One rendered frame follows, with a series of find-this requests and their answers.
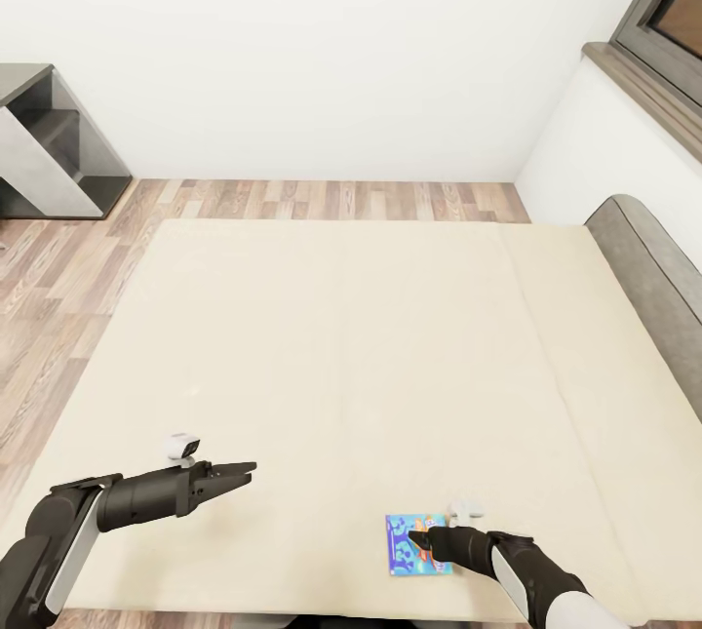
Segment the board game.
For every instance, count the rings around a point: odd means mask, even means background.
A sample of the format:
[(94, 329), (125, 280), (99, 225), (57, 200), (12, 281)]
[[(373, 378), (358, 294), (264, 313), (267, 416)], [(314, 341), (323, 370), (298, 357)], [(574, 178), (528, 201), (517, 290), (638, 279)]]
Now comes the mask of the board game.
[(410, 539), (409, 531), (445, 527), (444, 514), (386, 515), (389, 572), (391, 575), (452, 573), (451, 563), (433, 560), (433, 548), (425, 551)]

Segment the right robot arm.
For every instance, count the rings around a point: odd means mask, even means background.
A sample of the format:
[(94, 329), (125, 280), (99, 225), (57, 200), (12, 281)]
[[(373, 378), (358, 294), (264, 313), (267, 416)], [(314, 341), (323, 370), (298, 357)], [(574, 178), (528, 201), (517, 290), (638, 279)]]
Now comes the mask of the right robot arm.
[(471, 519), (485, 516), (481, 501), (454, 499), (449, 527), (409, 531), (409, 539), (439, 563), (459, 566), (499, 581), (533, 629), (631, 629), (598, 602), (581, 579), (565, 572), (533, 544), (531, 535), (482, 532)]

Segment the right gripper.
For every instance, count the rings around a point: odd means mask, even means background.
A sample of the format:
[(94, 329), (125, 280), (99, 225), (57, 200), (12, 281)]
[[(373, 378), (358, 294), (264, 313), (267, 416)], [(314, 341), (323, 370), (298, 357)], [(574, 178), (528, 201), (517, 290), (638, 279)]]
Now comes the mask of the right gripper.
[(477, 572), (470, 557), (470, 539), (479, 532), (472, 527), (432, 527), (428, 532), (409, 531), (409, 539), (425, 551), (433, 548), (433, 560), (439, 563), (455, 562)]

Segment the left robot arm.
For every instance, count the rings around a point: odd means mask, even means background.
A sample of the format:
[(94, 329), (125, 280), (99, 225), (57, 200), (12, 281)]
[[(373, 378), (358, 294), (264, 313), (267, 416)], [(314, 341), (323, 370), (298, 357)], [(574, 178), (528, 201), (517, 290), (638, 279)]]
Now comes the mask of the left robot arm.
[(252, 482), (256, 462), (196, 462), (199, 443), (192, 434), (170, 435), (160, 449), (165, 469), (127, 479), (80, 477), (49, 489), (31, 510), (24, 537), (0, 559), (0, 629), (55, 625), (100, 531), (184, 517)]

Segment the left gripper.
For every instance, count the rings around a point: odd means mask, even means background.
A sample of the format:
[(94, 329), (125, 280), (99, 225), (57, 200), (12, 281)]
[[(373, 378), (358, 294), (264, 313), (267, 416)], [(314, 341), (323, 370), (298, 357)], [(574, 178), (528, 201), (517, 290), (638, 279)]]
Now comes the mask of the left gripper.
[(133, 520), (139, 525), (176, 515), (189, 515), (199, 504), (253, 480), (256, 462), (215, 464), (197, 461), (141, 474), (132, 497)]

